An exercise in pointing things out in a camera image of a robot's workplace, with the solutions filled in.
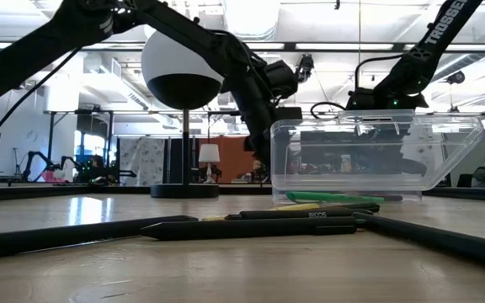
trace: table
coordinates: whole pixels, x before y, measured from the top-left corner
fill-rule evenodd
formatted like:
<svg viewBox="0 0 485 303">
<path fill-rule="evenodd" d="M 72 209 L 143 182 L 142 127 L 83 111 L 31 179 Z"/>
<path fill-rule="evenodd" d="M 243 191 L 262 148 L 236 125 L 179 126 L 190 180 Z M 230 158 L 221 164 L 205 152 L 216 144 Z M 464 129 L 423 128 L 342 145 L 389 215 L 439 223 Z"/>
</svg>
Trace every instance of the table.
<svg viewBox="0 0 485 303">
<path fill-rule="evenodd" d="M 264 210 L 268 196 L 146 195 L 0 202 L 0 231 Z M 381 215 L 485 237 L 485 202 L 424 197 Z M 146 237 L 0 258 L 0 302 L 485 302 L 485 268 L 360 231 L 327 237 L 155 242 Z"/>
</svg>

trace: pen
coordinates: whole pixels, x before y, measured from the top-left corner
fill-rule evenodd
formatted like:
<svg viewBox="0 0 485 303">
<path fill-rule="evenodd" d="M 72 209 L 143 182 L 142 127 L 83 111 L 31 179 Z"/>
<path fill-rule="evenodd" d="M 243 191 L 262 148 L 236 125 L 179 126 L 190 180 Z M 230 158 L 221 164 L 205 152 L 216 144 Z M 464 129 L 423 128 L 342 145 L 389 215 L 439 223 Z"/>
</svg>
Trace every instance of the pen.
<svg viewBox="0 0 485 303">
<path fill-rule="evenodd" d="M 453 231 L 383 218 L 376 215 L 354 213 L 357 219 L 365 220 L 363 227 L 388 236 L 400 237 L 445 253 L 485 263 L 485 239 Z"/>
<path fill-rule="evenodd" d="M 320 210 L 337 210 L 340 209 L 362 209 L 369 210 L 373 213 L 379 212 L 380 206 L 376 203 L 357 203 L 357 204 L 346 204 L 346 205 L 325 205 Z"/>
<path fill-rule="evenodd" d="M 266 210 L 266 211 L 271 211 L 271 210 L 315 210 L 315 209 L 318 209 L 319 207 L 321 207 L 321 205 L 319 205 L 317 203 L 308 203 L 308 204 L 279 206 L 279 207 L 274 207 L 273 209 Z M 224 221 L 225 219 L 226 219 L 225 215 L 217 215 L 217 216 L 205 217 L 201 220 L 202 221 Z"/>
<path fill-rule="evenodd" d="M 141 229 L 141 234 L 164 241 L 239 237 L 279 237 L 355 233 L 352 216 L 322 219 L 263 219 L 199 222 L 166 222 Z"/>
<path fill-rule="evenodd" d="M 261 220 L 261 219 L 287 219 L 287 218 L 330 218 L 330 217 L 344 217 L 344 216 L 352 216 L 353 213 L 358 212 L 362 214 L 371 215 L 372 212 L 369 210 L 350 210 L 350 209 L 341 209 L 337 207 L 336 209 L 328 209 L 328 210 L 277 210 L 277 211 L 268 211 L 268 210 L 250 210 L 250 211 L 241 211 L 239 213 L 240 218 L 244 220 Z"/>
<path fill-rule="evenodd" d="M 115 221 L 79 226 L 61 226 L 31 231 L 11 231 L 0 233 L 0 257 L 41 249 L 65 247 L 101 240 L 140 235 L 145 226 L 167 221 L 197 221 L 186 215 Z"/>
</svg>

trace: white sphere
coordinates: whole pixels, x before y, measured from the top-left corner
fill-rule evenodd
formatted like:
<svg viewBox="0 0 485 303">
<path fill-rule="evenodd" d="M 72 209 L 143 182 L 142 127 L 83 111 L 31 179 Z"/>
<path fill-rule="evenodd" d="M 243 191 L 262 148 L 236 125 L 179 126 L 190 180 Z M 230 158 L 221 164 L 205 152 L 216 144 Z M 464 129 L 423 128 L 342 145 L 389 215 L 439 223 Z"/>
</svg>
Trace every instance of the white sphere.
<svg viewBox="0 0 485 303">
<path fill-rule="evenodd" d="M 174 109 L 207 105 L 224 80 L 201 56 L 158 31 L 141 53 L 141 74 L 151 93 Z"/>
</svg>

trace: ball stand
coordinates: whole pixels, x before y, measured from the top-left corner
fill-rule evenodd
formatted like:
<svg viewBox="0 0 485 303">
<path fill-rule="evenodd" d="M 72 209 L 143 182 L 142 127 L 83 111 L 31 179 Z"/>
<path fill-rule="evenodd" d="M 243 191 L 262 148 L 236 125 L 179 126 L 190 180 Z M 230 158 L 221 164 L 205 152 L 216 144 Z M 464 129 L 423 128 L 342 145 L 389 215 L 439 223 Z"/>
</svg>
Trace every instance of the ball stand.
<svg viewBox="0 0 485 303">
<path fill-rule="evenodd" d="M 210 199 L 219 195 L 218 184 L 190 184 L 190 118 L 183 109 L 183 183 L 151 186 L 151 197 L 167 199 Z"/>
</svg>

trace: round base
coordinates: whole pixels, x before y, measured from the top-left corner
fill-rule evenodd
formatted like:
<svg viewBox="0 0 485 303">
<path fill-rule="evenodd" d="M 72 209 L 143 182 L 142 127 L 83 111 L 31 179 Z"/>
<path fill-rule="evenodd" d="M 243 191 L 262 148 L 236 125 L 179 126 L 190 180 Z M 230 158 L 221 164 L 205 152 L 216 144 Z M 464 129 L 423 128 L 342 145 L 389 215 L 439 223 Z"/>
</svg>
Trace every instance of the round base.
<svg viewBox="0 0 485 303">
<path fill-rule="evenodd" d="M 151 197 L 169 199 L 216 198 L 220 190 L 217 184 L 157 184 L 151 186 Z"/>
</svg>

